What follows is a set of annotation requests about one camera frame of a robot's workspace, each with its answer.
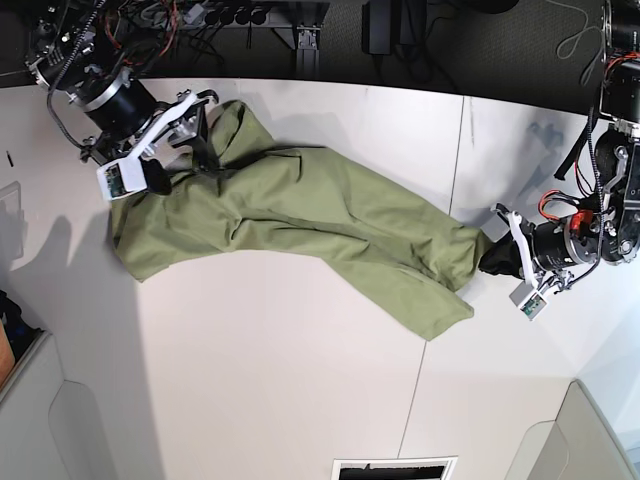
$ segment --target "white tabletop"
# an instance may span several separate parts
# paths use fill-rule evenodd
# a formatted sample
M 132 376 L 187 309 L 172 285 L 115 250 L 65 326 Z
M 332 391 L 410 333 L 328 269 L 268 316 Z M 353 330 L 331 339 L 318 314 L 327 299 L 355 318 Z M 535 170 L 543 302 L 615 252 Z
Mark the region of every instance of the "white tabletop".
M 380 87 L 147 86 L 164 100 L 186 88 L 241 99 L 277 139 L 332 147 L 490 233 L 492 203 L 529 214 L 557 184 L 584 122 Z M 475 317 L 426 346 L 313 258 L 239 252 L 140 285 L 106 243 L 94 166 L 77 160 L 44 92 L 1 90 L 0 104 L 0 153 L 15 165 L 0 158 L 0 188 L 19 182 L 25 221 L 6 282 L 54 333 L 65 377 L 95 393 L 122 479 L 323 480 L 334 458 L 398 455 L 459 455 L 455 480 L 502 478 L 635 301 L 640 262 L 602 267 L 531 324 L 509 301 L 515 279 L 478 274 L 461 292 Z M 78 110 L 58 110 L 77 138 L 92 132 Z

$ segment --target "screw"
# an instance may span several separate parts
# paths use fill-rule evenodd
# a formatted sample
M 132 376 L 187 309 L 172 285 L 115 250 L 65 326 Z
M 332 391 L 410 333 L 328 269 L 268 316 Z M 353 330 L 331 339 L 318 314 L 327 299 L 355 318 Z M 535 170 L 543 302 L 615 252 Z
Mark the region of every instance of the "screw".
M 618 145 L 613 153 L 618 160 L 627 161 L 629 159 L 629 152 L 622 145 Z
M 632 247 L 633 247 L 633 245 L 631 244 L 631 241 L 625 240 L 624 242 L 622 242 L 620 244 L 620 252 L 623 255 L 626 255 L 627 253 L 629 253 L 631 251 Z
M 607 220 L 604 223 L 604 231 L 607 232 L 612 237 L 615 237 L 617 235 L 616 229 L 613 226 L 613 222 L 611 220 Z
M 156 154 L 156 149 L 155 149 L 155 145 L 153 145 L 152 143 L 150 143 L 149 145 L 147 145 L 144 149 L 144 155 L 146 155 L 147 157 L 153 157 Z

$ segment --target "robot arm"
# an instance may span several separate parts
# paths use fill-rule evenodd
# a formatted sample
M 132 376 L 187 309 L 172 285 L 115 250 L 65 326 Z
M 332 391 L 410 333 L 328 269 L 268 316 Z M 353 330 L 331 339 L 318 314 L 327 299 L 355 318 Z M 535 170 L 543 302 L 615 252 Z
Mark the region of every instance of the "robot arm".
M 218 168 L 208 142 L 205 105 L 215 92 L 179 93 L 173 103 L 159 102 L 139 78 L 166 53 L 178 28 L 167 14 L 156 30 L 134 30 L 117 41 L 110 17 L 129 0 L 31 0 L 22 8 L 31 30 L 27 66 L 47 90 L 47 108 L 65 137 L 80 149 L 83 161 L 100 167 L 98 183 L 107 200 L 150 190 L 168 194 L 171 183 L 158 160 L 159 142 L 193 149 L 194 165 Z M 170 0 L 164 2 L 170 9 Z M 100 129 L 98 138 L 77 141 L 58 118 L 52 97 L 65 92 Z
M 593 191 L 582 186 L 582 197 L 559 190 L 547 192 L 538 205 L 548 221 L 534 225 L 517 212 L 498 205 L 494 211 L 509 225 L 509 234 L 483 257 L 480 269 L 523 279 L 511 295 L 533 320 L 551 293 L 570 289 L 601 261 L 630 262 L 640 248 L 640 10 L 635 2 L 610 0 L 605 5 L 606 57 L 599 100 L 565 162 L 556 172 L 564 180 L 588 144 L 595 178 Z M 591 138 L 599 117 L 609 129 L 595 146 Z M 544 211 L 551 202 L 568 203 L 572 215 L 558 218 Z M 591 264 L 579 277 L 570 268 Z

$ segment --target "vent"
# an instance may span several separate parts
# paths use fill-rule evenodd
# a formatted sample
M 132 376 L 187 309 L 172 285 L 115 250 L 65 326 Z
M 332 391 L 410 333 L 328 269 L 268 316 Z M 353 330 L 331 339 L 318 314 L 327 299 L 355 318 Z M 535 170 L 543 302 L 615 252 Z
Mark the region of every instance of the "vent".
M 451 480 L 457 457 L 335 460 L 331 480 Z

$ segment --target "green garment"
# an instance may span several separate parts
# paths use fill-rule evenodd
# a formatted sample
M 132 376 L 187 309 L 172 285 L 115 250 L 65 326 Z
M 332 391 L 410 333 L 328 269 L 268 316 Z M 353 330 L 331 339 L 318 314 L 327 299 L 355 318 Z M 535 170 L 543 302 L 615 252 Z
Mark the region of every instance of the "green garment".
M 112 204 L 115 251 L 137 280 L 205 255 L 275 250 L 322 258 L 427 340 L 473 315 L 454 292 L 490 245 L 480 230 L 333 150 L 278 147 L 241 102 L 211 142 L 226 167 L 217 177 L 181 172 L 166 197 Z

